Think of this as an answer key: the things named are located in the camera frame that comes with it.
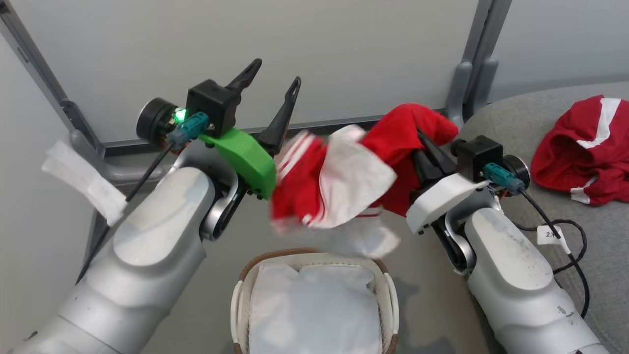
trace gray floor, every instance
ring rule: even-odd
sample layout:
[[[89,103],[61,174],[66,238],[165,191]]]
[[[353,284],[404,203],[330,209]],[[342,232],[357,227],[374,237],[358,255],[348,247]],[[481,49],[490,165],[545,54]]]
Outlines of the gray floor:
[[[383,260],[401,307],[398,353],[487,353],[464,280],[452,271],[436,235],[412,235],[401,217],[385,216],[402,243]],[[223,236],[143,353],[233,353],[229,308],[242,268],[254,257],[297,246],[273,235],[268,204],[245,198]]]

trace teal connector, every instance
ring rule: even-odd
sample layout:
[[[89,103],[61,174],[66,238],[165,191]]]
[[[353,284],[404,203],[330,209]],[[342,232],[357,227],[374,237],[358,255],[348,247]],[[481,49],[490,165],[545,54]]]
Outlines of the teal connector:
[[[520,194],[520,189],[524,189],[524,182],[497,164],[486,164],[482,170],[485,178],[499,186],[505,187],[511,195],[518,195]]]
[[[175,130],[166,135],[166,143],[173,144],[173,149],[179,150],[190,140],[197,139],[205,133],[209,126],[209,117],[203,112],[197,112],[184,120]]]

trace cable label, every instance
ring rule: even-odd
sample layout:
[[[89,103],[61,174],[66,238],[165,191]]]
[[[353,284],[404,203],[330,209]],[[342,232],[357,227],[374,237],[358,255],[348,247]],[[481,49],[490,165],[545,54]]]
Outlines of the cable label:
[[[568,245],[565,243],[564,233],[559,226],[555,226],[559,232],[560,239],[556,238],[548,225],[540,225],[537,227],[537,244],[559,244],[566,254],[571,253]]]

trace green led light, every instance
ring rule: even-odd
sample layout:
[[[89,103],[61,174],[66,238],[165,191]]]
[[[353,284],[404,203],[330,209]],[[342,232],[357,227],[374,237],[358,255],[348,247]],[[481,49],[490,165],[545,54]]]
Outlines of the green led light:
[[[182,123],[184,120],[186,120],[186,109],[185,108],[176,109],[173,118],[175,120],[175,123],[177,124]]]

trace green gripper part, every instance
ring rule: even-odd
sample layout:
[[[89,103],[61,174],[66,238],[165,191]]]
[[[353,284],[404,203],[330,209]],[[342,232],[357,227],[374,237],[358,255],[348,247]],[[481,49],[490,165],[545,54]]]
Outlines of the green gripper part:
[[[231,128],[220,138],[201,134],[199,140],[213,144],[255,194],[270,198],[276,187],[275,162],[251,135]]]

